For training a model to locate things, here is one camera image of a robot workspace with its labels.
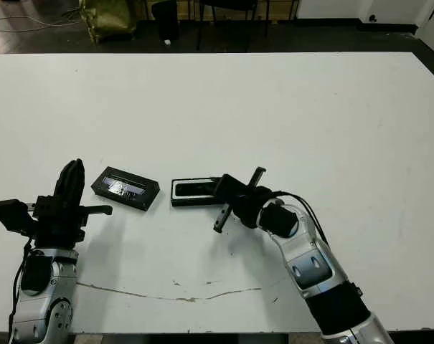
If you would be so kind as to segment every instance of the black cable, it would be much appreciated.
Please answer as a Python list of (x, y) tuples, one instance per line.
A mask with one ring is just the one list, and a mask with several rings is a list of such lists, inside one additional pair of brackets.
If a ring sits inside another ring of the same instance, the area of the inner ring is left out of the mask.
[(32, 242), (32, 238), (29, 238), (27, 243), (24, 245), (24, 253), (22, 256), (22, 262), (19, 265), (19, 268), (17, 269), (16, 276), (14, 276), (14, 282), (13, 282), (13, 309), (8, 317), (8, 339), (11, 338), (12, 330), (13, 330), (13, 318), (16, 314), (16, 307), (17, 302), (19, 301), (19, 290), (17, 288), (17, 282), (19, 281), (19, 276), (21, 275), (22, 270), (25, 266), (25, 261), (27, 259), (27, 256), (29, 255), (29, 251), (32, 248), (32, 245), (30, 244)]
[(325, 244), (327, 244), (330, 247), (330, 244), (329, 244), (328, 240), (326, 239), (324, 230), (322, 229), (322, 226), (320, 225), (319, 219), (317, 219), (317, 215), (316, 215), (316, 213), (314, 213), (314, 210), (309, 205), (309, 203), (306, 202), (306, 200), (303, 199), (302, 197), (300, 197), (298, 195), (295, 195), (293, 193), (285, 192), (285, 191), (275, 191), (275, 192), (272, 192), (269, 195), (269, 198), (279, 197), (279, 196), (291, 196), (295, 200), (297, 200), (298, 202), (300, 202), (301, 205), (304, 207), (304, 209), (308, 212), (308, 215), (311, 217), (314, 225), (316, 226), (317, 232), (319, 233), (320, 237), (325, 242)]

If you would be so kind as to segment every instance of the cable on floor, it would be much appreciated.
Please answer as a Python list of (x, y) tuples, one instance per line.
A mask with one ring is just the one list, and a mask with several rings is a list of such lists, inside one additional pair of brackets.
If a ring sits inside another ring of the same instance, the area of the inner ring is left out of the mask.
[(76, 25), (78, 23), (80, 23), (80, 20), (77, 21), (72, 21), (73, 20), (73, 16), (74, 14), (77, 14), (79, 11), (79, 9), (71, 9), (69, 11), (66, 11), (62, 14), (62, 16), (66, 17), (66, 19), (60, 19), (58, 21), (55, 21), (53, 23), (46, 23), (44, 21), (41, 21), (37, 18), (34, 18), (32, 16), (5, 16), (0, 18), (1, 20), (10, 20), (10, 19), (28, 19), (28, 20), (32, 20), (33, 22), (36, 22), (38, 24), (40, 24), (40, 27), (33, 27), (30, 29), (19, 29), (19, 30), (9, 30), (9, 29), (0, 29), (0, 32), (15, 32), (15, 33), (19, 33), (19, 32), (31, 32), (31, 31), (39, 31), (39, 30), (43, 30), (43, 29), (49, 29), (50, 27), (70, 27), (72, 25)]

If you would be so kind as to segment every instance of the metal arm segment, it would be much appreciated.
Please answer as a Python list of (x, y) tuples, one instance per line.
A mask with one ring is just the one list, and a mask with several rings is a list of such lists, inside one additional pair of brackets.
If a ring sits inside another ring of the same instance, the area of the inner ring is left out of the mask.
[[(264, 212), (269, 205), (296, 215), (298, 221), (294, 222), (288, 237), (275, 235), (260, 225), (263, 216), (273, 215)], [(263, 206), (257, 225), (278, 245), (286, 269), (319, 324), (325, 343), (393, 343), (376, 315), (362, 302), (360, 289), (348, 281), (329, 247), (316, 236), (308, 214), (273, 199)]]

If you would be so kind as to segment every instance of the chair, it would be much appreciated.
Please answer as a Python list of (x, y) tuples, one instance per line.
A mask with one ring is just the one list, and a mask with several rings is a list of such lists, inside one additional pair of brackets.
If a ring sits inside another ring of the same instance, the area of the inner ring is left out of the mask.
[[(202, 25), (204, 19), (205, 6), (212, 7), (212, 16), (214, 22), (217, 21), (217, 16), (215, 15), (215, 7), (220, 7), (223, 9), (234, 9), (236, 11), (245, 11), (245, 20), (247, 21), (248, 12), (252, 11), (252, 22), (255, 20), (255, 14), (257, 11), (258, 0), (199, 0), (199, 33), (197, 34), (197, 50), (201, 46), (202, 37)], [(248, 48), (248, 37), (245, 50)]]

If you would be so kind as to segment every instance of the white table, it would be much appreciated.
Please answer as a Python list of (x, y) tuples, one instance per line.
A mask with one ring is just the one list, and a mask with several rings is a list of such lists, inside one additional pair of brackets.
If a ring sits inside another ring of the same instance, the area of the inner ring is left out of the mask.
[[(264, 233), (171, 207), (173, 178), (256, 166), (311, 203), (389, 330), (434, 328), (434, 76), (412, 54), (0, 56), (0, 200), (51, 194), (76, 157), (82, 204), (114, 212), (76, 246), (73, 332), (318, 330)], [(159, 182), (148, 212), (94, 195), (106, 166)], [(0, 330), (24, 240), (0, 224)]]

